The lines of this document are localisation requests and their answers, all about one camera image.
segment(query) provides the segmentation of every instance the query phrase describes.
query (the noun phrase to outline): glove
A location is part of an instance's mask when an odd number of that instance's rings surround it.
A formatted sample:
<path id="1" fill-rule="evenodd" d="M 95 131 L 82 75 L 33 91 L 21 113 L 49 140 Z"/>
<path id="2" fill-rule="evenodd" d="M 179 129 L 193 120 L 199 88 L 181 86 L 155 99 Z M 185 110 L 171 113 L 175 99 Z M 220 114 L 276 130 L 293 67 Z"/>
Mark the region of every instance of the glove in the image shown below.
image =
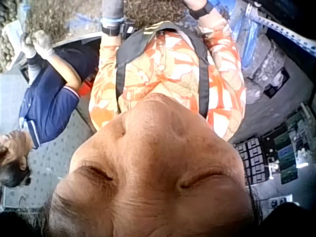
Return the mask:
<path id="1" fill-rule="evenodd" d="M 37 31 L 32 34 L 32 41 L 36 52 L 43 58 L 48 59 L 54 55 L 54 49 L 48 34 L 44 31 Z"/>
<path id="2" fill-rule="evenodd" d="M 124 20 L 123 0 L 102 0 L 102 24 L 121 23 Z"/>
<path id="3" fill-rule="evenodd" d="M 32 45 L 28 33 L 23 33 L 20 38 L 21 51 L 25 54 L 26 58 L 33 58 L 36 55 L 36 50 Z"/>

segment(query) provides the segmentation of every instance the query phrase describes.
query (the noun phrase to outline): metal rack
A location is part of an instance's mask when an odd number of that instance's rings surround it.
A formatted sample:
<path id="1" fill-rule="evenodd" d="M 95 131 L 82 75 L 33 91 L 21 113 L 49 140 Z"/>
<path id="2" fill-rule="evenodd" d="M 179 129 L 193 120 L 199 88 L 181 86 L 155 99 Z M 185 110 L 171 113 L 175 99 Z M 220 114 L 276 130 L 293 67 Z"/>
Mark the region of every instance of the metal rack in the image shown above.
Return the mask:
<path id="1" fill-rule="evenodd" d="M 272 20 L 269 20 L 265 17 L 259 16 L 258 14 L 258 8 L 248 4 L 246 9 L 246 16 L 249 17 L 251 20 L 262 24 L 281 35 L 287 37 L 294 43 L 296 43 L 298 46 L 300 46 L 303 50 L 311 54 L 312 56 L 316 57 L 316 40 L 307 39 L 294 31 L 282 26 L 281 24 L 274 22 Z"/>

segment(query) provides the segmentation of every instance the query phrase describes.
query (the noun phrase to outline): orange floral shirt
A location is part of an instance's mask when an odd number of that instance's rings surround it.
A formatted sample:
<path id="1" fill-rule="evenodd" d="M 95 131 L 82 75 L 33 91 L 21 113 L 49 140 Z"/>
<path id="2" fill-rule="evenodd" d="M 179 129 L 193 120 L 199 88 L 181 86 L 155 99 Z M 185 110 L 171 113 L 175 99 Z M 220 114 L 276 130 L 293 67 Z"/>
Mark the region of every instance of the orange floral shirt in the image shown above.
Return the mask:
<path id="1" fill-rule="evenodd" d="M 246 94 L 241 63 L 228 23 L 222 19 L 212 29 L 200 28 L 209 49 L 209 111 L 207 122 L 218 136 L 229 140 L 245 112 Z M 116 51 L 119 44 L 105 46 L 102 38 L 99 72 L 89 105 L 97 130 L 118 114 L 116 101 Z M 123 112 L 149 93 L 162 93 L 198 113 L 198 57 L 183 32 L 157 34 L 145 52 L 126 65 L 123 94 L 118 99 Z"/>

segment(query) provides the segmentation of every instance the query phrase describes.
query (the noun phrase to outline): blue polo shirt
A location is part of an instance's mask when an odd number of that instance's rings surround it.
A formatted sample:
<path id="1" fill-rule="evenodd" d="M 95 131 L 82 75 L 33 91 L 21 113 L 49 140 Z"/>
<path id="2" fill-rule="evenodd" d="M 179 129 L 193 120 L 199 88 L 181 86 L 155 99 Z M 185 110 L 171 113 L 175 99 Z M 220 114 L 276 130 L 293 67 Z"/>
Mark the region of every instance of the blue polo shirt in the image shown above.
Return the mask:
<path id="1" fill-rule="evenodd" d="M 60 49 L 56 54 L 76 70 L 82 81 L 98 67 L 99 57 L 88 47 Z M 19 123 L 21 129 L 30 132 L 35 149 L 64 131 L 78 105 L 79 95 L 65 85 L 66 81 L 48 65 L 25 92 Z"/>

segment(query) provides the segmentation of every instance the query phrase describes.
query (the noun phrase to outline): shirt collar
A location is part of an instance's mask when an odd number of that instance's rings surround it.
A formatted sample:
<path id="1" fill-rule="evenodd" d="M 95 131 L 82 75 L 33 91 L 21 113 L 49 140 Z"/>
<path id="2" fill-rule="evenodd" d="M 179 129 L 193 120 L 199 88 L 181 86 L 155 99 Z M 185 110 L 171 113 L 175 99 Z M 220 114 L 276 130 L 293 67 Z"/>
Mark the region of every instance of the shirt collar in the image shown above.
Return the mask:
<path id="1" fill-rule="evenodd" d="M 34 144 L 33 148 L 37 149 L 40 147 L 40 139 L 39 139 L 39 135 L 38 135 L 38 132 L 36 129 L 36 125 L 35 125 L 33 120 L 26 121 L 26 124 L 27 124 L 27 128 L 28 128 L 30 135 L 32 137 L 32 140 L 33 140 L 33 144 Z"/>

